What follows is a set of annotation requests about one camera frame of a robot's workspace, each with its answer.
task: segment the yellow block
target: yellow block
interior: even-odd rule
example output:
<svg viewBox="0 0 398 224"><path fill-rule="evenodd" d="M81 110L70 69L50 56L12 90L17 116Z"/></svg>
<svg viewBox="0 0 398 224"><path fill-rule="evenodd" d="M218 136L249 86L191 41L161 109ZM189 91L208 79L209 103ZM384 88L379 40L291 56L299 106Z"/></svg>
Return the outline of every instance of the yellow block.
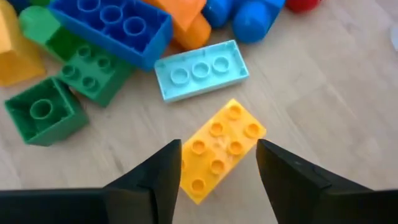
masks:
<svg viewBox="0 0 398 224"><path fill-rule="evenodd" d="M16 12L6 0L0 0L0 68L1 86L45 74L37 46L22 35Z"/></svg>
<svg viewBox="0 0 398 224"><path fill-rule="evenodd" d="M184 143L181 188L199 204L266 131L241 104L230 100Z"/></svg>

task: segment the light blue building block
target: light blue building block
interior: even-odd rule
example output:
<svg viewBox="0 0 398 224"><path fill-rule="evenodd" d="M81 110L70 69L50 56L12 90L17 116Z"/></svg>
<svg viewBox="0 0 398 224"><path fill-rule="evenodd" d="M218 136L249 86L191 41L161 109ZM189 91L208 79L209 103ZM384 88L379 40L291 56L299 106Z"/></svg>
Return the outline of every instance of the light blue building block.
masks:
<svg viewBox="0 0 398 224"><path fill-rule="evenodd" d="M242 82L249 77L235 40L158 60L155 72L165 102Z"/></svg>

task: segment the red toy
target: red toy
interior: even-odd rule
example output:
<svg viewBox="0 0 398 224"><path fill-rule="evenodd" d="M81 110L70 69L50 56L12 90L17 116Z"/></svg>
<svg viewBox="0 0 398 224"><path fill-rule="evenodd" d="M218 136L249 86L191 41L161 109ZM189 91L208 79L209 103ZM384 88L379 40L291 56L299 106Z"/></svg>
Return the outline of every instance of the red toy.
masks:
<svg viewBox="0 0 398 224"><path fill-rule="evenodd" d="M322 0L286 0L286 7L295 13L315 9Z"/></svg>

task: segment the orange building block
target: orange building block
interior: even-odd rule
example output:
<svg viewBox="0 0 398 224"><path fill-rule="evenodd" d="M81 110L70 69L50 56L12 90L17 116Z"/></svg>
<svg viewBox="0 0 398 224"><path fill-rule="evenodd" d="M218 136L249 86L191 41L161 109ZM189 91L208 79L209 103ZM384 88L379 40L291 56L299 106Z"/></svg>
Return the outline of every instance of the orange building block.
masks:
<svg viewBox="0 0 398 224"><path fill-rule="evenodd" d="M230 100L183 145L181 188L199 204L265 134L260 122Z"/></svg>
<svg viewBox="0 0 398 224"><path fill-rule="evenodd" d="M172 15L174 39L193 50L204 46L210 37L211 27L201 14L206 0L143 0Z"/></svg>
<svg viewBox="0 0 398 224"><path fill-rule="evenodd" d="M22 35L16 12L6 0L0 0L0 68L2 86L45 74L39 49Z"/></svg>

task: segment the plastic toy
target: plastic toy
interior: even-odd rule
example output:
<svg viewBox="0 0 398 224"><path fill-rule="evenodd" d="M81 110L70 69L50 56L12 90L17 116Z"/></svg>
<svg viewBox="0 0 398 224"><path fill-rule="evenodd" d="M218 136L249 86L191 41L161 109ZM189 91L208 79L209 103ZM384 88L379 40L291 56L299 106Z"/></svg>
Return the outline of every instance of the plastic toy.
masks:
<svg viewBox="0 0 398 224"><path fill-rule="evenodd" d="M50 1L52 0L8 0L8 2L14 6L14 9L18 14L31 5L46 6Z"/></svg>
<svg viewBox="0 0 398 224"><path fill-rule="evenodd" d="M38 48L19 29L15 10L0 0L0 85L12 85L45 74Z"/></svg>
<svg viewBox="0 0 398 224"><path fill-rule="evenodd" d="M264 139L256 157L279 224L397 222L396 189L371 190Z"/></svg>
<svg viewBox="0 0 398 224"><path fill-rule="evenodd" d="M49 9L68 30L144 70L173 36L169 14L137 0L53 0Z"/></svg>
<svg viewBox="0 0 398 224"><path fill-rule="evenodd" d="M206 0L144 0L144 2L172 15L174 38L183 48L193 50L206 44L211 27L200 12Z"/></svg>
<svg viewBox="0 0 398 224"><path fill-rule="evenodd" d="M106 107L130 77L132 66L103 50L82 45L58 74L59 79Z"/></svg>
<svg viewBox="0 0 398 224"><path fill-rule="evenodd" d="M202 13L212 28L220 28L227 23L234 1L235 0L207 0Z"/></svg>
<svg viewBox="0 0 398 224"><path fill-rule="evenodd" d="M5 105L26 144L49 146L88 123L73 93L54 77L12 97Z"/></svg>
<svg viewBox="0 0 398 224"><path fill-rule="evenodd" d="M181 188L199 204L266 134L266 129L230 100L182 147Z"/></svg>
<svg viewBox="0 0 398 224"><path fill-rule="evenodd" d="M61 26L51 12L30 6L19 15L24 36L62 62L67 62L85 41Z"/></svg>
<svg viewBox="0 0 398 224"><path fill-rule="evenodd" d="M223 88L249 77L235 40L160 59L155 72L165 102Z"/></svg>
<svg viewBox="0 0 398 224"><path fill-rule="evenodd" d="M286 7L295 13L303 13L315 9L322 0L286 0Z"/></svg>
<svg viewBox="0 0 398 224"><path fill-rule="evenodd" d="M180 168L181 140L173 140L105 187L2 190L0 223L172 224Z"/></svg>
<svg viewBox="0 0 398 224"><path fill-rule="evenodd" d="M253 43L266 36L284 4L285 0L207 0L202 13L213 28L232 17L236 38Z"/></svg>

